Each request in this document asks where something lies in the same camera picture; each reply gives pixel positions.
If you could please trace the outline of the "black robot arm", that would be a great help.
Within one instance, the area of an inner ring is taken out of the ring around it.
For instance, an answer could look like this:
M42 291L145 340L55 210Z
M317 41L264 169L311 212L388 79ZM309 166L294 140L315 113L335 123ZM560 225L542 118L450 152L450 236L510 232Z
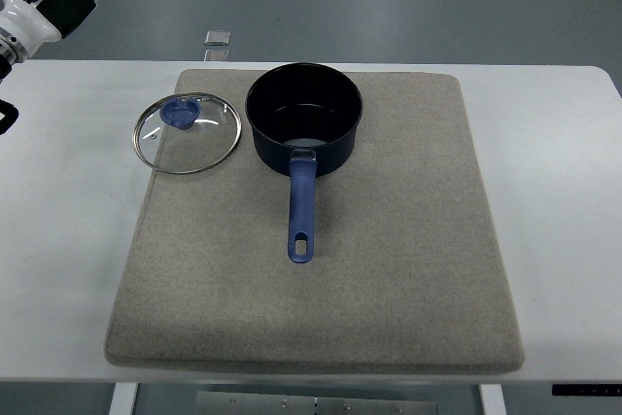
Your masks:
M3 81L12 71L12 62L3 54L0 54L0 81Z

